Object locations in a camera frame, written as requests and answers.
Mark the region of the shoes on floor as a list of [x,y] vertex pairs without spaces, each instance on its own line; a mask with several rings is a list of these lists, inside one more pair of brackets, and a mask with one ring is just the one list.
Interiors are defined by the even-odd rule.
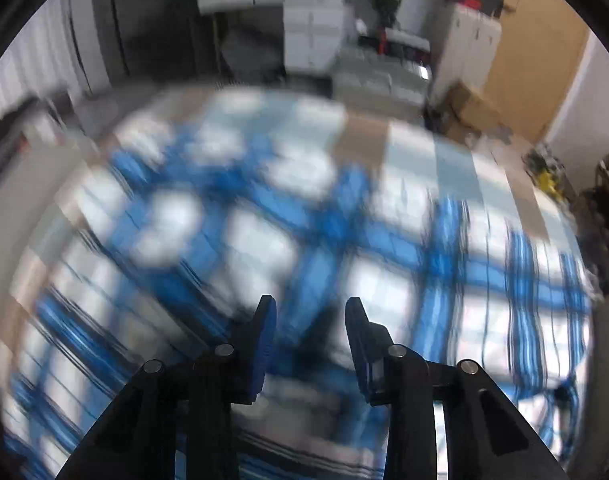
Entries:
[[566,200],[563,177],[565,169],[545,143],[536,144],[521,160],[536,188],[556,203]]

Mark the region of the cardboard box on floor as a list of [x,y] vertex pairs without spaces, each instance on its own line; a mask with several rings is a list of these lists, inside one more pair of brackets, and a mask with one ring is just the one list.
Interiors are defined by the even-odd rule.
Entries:
[[442,100],[440,120],[440,132],[468,148],[484,134],[495,132],[502,126],[497,108],[463,81],[457,81]]

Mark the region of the dark wardrobe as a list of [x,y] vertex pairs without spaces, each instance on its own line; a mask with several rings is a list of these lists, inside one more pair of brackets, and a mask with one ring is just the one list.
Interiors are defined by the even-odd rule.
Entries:
[[92,0],[100,52],[112,84],[216,75],[211,18],[197,0]]

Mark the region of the white drawer desk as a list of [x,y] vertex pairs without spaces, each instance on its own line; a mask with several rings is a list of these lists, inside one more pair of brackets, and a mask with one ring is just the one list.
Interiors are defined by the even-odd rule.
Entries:
[[288,73],[323,76],[350,35],[349,0],[197,0],[201,14],[282,10]]

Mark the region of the wooden door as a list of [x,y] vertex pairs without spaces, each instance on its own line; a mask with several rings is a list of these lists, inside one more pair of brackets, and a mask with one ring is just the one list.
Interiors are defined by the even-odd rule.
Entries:
[[589,28],[565,0],[504,0],[500,24],[485,95],[513,133],[536,144],[577,75]]

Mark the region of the silver aluminium suitcase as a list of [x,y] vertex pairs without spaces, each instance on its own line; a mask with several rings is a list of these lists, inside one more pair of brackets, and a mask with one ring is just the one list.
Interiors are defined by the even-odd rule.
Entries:
[[332,70],[333,99],[361,112],[410,124],[423,122],[431,69],[415,62],[344,47]]

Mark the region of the black red box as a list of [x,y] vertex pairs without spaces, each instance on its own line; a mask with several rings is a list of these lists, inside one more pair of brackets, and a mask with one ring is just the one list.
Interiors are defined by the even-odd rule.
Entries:
[[431,62],[429,41],[399,29],[386,28],[379,32],[359,35],[358,46],[371,49],[379,55],[399,58],[401,61],[421,65],[428,65]]

